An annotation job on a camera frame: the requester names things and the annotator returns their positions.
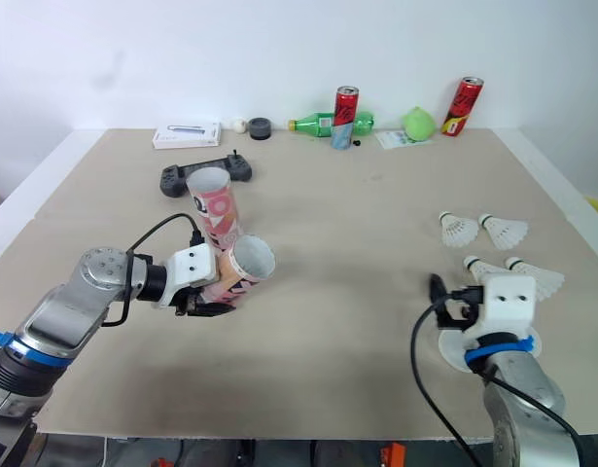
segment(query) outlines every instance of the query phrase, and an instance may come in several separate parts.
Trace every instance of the paper cup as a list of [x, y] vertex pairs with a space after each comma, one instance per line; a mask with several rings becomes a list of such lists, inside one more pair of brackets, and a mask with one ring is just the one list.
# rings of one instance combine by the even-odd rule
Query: paper cup
[[193, 172], [186, 184], [208, 238], [220, 250], [228, 249], [242, 234], [229, 172], [219, 167], [204, 167]]
[[201, 291], [207, 302], [231, 303], [275, 270], [275, 255], [261, 238], [243, 235], [218, 260], [220, 280]]

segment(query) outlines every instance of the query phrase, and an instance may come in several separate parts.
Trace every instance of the black game controller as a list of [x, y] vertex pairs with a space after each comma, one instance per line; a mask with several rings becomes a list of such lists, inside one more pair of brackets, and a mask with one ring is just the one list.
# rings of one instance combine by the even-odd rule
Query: black game controller
[[231, 180], [247, 182], [251, 179], [253, 172], [251, 165], [233, 150], [226, 158], [213, 161], [192, 163], [190, 165], [171, 165], [162, 171], [160, 175], [160, 190], [170, 198], [179, 198], [188, 187], [186, 179], [196, 170], [203, 167], [219, 167], [229, 172]]

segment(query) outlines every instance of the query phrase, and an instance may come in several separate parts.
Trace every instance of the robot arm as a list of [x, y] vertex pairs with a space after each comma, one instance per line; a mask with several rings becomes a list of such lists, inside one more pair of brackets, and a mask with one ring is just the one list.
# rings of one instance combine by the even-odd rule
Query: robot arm
[[[487, 274], [478, 300], [466, 302], [465, 319], [454, 320], [444, 306], [437, 309], [440, 328], [463, 333], [466, 361], [479, 375], [491, 375], [528, 394], [558, 415], [564, 395], [529, 353], [529, 329], [534, 319], [536, 283], [518, 274]], [[431, 300], [445, 295], [436, 275]], [[554, 420], [493, 382], [484, 389], [484, 407], [494, 427], [493, 467], [579, 466], [576, 446]]]
[[214, 252], [205, 243], [178, 251], [159, 266], [151, 257], [135, 256], [129, 297], [124, 296], [126, 269], [122, 250], [90, 249], [69, 281], [52, 289], [13, 334], [0, 333], [0, 466], [16, 465], [17, 453], [23, 455], [34, 434], [32, 416], [102, 325], [112, 302], [138, 299], [176, 306], [179, 315], [212, 316], [233, 309], [197, 304], [200, 287], [217, 277]]

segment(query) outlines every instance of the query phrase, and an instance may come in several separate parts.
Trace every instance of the beige table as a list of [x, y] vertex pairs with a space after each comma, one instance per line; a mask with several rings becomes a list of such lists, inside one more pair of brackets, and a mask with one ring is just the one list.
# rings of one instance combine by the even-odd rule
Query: beige table
[[[562, 271], [566, 284], [537, 309], [540, 361], [564, 391], [567, 417], [598, 432], [598, 259], [489, 130], [383, 151], [373, 137], [335, 151], [328, 140], [224, 133], [221, 148], [155, 152], [153, 132], [111, 130], [0, 258], [0, 329], [12, 330], [91, 246], [126, 248], [168, 214], [160, 170], [236, 148], [254, 178], [234, 185], [246, 230], [277, 255], [274, 277], [234, 313], [177, 318], [134, 303], [101, 329], [38, 417], [48, 432], [109, 436], [434, 438], [449, 436], [413, 382], [410, 329], [428, 304], [427, 276], [472, 283], [462, 259], [500, 264], [485, 233], [440, 244], [443, 209], [527, 219], [511, 253]], [[186, 246], [186, 222], [146, 242], [157, 261]], [[111, 311], [113, 316], [119, 306]], [[438, 331], [420, 336], [429, 390], [466, 436], [492, 435], [481, 383], [441, 360]]]

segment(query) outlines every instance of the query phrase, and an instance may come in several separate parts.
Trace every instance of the small white ball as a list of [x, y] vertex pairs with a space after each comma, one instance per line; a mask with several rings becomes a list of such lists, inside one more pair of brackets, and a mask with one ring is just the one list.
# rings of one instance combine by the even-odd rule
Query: small white ball
[[247, 123], [242, 119], [234, 120], [231, 127], [236, 133], [244, 133], [247, 130]]

